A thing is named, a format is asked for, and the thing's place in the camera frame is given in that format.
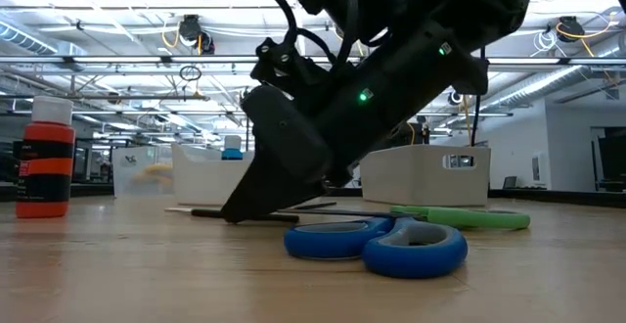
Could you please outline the long ceiling light bar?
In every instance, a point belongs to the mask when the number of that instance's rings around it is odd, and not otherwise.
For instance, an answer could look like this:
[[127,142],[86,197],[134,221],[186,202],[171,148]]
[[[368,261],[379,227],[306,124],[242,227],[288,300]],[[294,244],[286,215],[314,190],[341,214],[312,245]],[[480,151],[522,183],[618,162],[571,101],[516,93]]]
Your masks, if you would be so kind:
[[[0,56],[0,64],[254,64],[255,56]],[[488,58],[500,66],[626,66],[626,58]]]

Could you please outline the black background monitor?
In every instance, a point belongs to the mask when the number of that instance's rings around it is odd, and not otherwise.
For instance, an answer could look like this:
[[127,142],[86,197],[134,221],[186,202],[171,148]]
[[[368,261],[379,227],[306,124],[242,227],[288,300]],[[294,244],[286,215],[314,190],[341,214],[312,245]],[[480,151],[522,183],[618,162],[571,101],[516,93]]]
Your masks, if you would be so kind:
[[386,140],[388,148],[407,145],[428,145],[430,129],[425,123],[405,122],[398,126]]

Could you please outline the grey plastic bin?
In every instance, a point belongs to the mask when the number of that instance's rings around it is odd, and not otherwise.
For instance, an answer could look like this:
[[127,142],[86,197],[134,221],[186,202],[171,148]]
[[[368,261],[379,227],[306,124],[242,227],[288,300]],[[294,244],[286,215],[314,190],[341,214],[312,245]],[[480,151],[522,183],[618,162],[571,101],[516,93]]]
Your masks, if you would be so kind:
[[484,207],[491,150],[408,145],[371,152],[360,161],[363,198],[400,206]]

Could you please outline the yellow-handled scissors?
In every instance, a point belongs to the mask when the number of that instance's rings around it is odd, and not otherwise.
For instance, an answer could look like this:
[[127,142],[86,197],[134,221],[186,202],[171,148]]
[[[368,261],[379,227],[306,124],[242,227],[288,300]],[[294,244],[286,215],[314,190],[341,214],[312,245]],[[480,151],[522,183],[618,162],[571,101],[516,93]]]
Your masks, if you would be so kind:
[[156,163],[145,167],[133,175],[130,184],[133,186],[151,185],[164,188],[173,186],[173,166],[166,163]]

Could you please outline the large black screen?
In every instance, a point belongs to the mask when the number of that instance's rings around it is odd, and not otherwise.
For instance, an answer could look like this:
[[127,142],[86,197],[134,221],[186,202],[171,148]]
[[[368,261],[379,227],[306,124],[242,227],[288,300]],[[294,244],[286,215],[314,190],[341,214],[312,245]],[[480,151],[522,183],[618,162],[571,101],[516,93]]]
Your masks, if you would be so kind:
[[608,192],[626,192],[626,127],[608,127],[599,140],[603,177]]

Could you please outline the clear plastic bin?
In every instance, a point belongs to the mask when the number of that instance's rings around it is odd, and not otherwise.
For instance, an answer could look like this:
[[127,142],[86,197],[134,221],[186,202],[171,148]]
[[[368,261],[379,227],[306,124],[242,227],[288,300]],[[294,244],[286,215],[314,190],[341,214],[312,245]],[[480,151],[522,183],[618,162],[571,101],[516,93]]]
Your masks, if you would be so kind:
[[164,188],[151,185],[133,186],[130,179],[133,175],[142,171],[145,167],[156,164],[172,162],[172,150],[169,146],[146,146],[115,149],[112,153],[112,177],[114,195],[125,196],[156,196],[172,195],[173,186]]

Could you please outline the green-handled scissors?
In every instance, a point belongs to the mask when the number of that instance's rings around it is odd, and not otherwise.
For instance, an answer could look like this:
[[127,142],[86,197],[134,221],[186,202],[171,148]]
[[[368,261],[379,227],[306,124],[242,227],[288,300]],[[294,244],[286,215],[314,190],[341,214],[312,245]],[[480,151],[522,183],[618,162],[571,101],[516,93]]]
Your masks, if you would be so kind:
[[392,206],[390,211],[420,216],[428,222],[455,228],[520,230],[531,223],[528,214],[505,210]]

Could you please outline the red paint bottle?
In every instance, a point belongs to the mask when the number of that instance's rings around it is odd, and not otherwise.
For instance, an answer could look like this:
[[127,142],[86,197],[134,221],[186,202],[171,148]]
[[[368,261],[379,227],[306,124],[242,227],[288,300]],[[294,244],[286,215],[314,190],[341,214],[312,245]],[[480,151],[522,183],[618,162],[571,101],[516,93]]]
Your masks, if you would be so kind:
[[19,153],[16,217],[66,215],[73,173],[75,130],[73,102],[48,96],[33,98],[30,123]]

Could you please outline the blue-handled scissors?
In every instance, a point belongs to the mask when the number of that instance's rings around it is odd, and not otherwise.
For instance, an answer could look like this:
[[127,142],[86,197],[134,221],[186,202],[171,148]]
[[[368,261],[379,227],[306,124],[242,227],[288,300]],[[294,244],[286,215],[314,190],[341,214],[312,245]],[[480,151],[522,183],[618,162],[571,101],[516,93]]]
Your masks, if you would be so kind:
[[284,247],[297,258],[359,258],[368,271],[401,279],[446,276],[469,252],[460,230],[411,215],[297,225],[286,231]]

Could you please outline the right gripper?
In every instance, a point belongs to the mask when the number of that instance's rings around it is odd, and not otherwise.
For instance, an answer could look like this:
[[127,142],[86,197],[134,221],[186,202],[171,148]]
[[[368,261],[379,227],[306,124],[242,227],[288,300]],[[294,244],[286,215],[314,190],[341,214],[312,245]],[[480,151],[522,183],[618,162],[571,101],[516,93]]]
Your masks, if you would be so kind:
[[332,140],[282,90],[259,85],[242,100],[253,122],[255,157],[220,210],[229,223],[252,220],[326,193]]

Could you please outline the black aluminium table frame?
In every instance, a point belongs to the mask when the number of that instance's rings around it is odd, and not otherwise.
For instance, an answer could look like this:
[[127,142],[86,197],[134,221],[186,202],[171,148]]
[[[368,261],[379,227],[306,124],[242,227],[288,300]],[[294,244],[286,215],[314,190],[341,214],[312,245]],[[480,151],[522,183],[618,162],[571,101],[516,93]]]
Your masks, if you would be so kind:
[[[17,194],[16,190],[17,188],[13,184],[0,183],[0,202],[14,201]],[[72,184],[70,195],[73,197],[111,196],[113,195],[113,185]],[[362,191],[361,189],[354,188],[331,188],[326,196],[361,197]],[[530,188],[490,189],[488,191],[488,198],[626,209],[626,193],[566,192]]]

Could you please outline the blue paint bottle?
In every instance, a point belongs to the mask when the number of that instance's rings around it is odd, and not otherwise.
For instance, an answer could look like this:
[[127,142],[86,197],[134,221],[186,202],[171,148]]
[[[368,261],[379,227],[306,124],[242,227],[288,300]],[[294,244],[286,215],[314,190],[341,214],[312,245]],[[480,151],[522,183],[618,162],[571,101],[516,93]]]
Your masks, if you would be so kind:
[[244,154],[242,152],[242,138],[237,135],[225,136],[221,159],[223,161],[240,161],[243,158]]

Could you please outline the white plastic bin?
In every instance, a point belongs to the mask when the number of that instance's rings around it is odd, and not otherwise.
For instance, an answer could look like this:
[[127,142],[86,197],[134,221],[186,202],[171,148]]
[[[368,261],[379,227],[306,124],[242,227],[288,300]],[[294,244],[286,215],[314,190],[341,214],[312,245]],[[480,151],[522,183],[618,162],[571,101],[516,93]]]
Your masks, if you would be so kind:
[[219,150],[172,144],[173,190],[185,206],[224,206],[245,175],[253,154],[223,160]]

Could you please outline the silver air duct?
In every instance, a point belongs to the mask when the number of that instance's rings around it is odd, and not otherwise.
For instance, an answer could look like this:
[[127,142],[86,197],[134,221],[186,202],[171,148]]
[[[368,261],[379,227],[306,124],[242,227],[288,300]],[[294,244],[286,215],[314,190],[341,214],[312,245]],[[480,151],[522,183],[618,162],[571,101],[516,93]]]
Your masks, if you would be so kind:
[[480,106],[482,113],[511,110],[532,103],[562,89],[581,83],[588,78],[604,76],[604,71],[624,69],[626,65],[571,66],[552,72],[537,73],[512,85],[501,95],[497,95]]
[[40,57],[59,56],[62,59],[55,63],[60,69],[71,71],[84,71],[85,66],[70,60],[69,57],[82,56],[86,53],[74,43],[55,40],[39,39],[33,34],[24,31],[21,27],[0,20],[0,41],[7,42],[24,49],[28,54]]

